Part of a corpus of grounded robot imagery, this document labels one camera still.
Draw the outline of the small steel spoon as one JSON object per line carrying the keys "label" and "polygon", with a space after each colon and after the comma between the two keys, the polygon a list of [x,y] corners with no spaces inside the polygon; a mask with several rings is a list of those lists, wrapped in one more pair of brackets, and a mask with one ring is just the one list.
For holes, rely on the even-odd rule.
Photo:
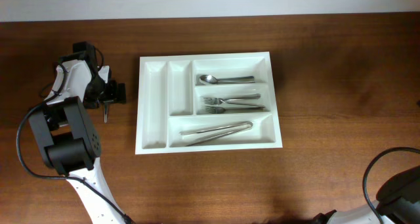
{"label": "small steel spoon", "polygon": [[104,123],[108,123],[108,114],[110,109],[110,102],[106,101],[102,103],[104,109]]}

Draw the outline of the steel tablespoon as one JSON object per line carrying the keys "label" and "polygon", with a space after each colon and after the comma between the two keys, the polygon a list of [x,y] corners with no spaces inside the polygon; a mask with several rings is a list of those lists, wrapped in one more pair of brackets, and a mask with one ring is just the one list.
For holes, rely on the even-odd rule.
{"label": "steel tablespoon", "polygon": [[246,76],[239,78],[222,78],[219,79],[219,84],[233,84],[233,83],[255,83],[254,76]]}
{"label": "steel tablespoon", "polygon": [[216,78],[215,76],[212,76],[212,75],[201,75],[199,77],[199,81],[205,85],[220,85],[219,79],[222,79],[222,78]]}

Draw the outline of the black-handled steel fork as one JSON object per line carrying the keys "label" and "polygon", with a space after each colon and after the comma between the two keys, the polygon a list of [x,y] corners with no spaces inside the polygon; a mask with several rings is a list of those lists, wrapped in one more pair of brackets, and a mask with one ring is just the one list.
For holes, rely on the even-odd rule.
{"label": "black-handled steel fork", "polygon": [[224,100],[224,99],[220,99],[220,101],[222,103],[226,103],[226,104],[235,104],[235,105],[241,105],[241,106],[252,106],[252,107],[257,107],[257,108],[266,108],[266,106],[263,105],[263,104],[255,104],[255,103],[248,103],[248,102],[236,102],[236,101],[229,101],[229,100]]}

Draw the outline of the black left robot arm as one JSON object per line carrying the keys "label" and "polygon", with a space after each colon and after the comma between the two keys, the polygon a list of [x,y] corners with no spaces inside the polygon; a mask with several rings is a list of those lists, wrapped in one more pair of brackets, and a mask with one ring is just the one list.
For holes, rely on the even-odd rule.
{"label": "black left robot arm", "polygon": [[79,42],[71,54],[58,59],[51,91],[18,128],[30,125],[44,165],[56,175],[25,170],[40,179],[69,182],[93,223],[133,222],[117,205],[104,178],[100,135],[88,114],[90,109],[103,108],[107,116],[111,104],[125,102],[125,85],[112,79],[100,50]]}

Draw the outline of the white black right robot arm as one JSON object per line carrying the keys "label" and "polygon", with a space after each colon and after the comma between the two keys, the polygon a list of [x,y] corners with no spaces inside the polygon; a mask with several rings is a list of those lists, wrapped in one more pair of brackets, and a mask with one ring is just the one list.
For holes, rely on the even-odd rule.
{"label": "white black right robot arm", "polygon": [[[385,182],[373,207],[384,224],[419,224],[419,167],[398,173]],[[311,223],[379,224],[379,220],[368,205],[363,205],[346,212],[319,213]]]}

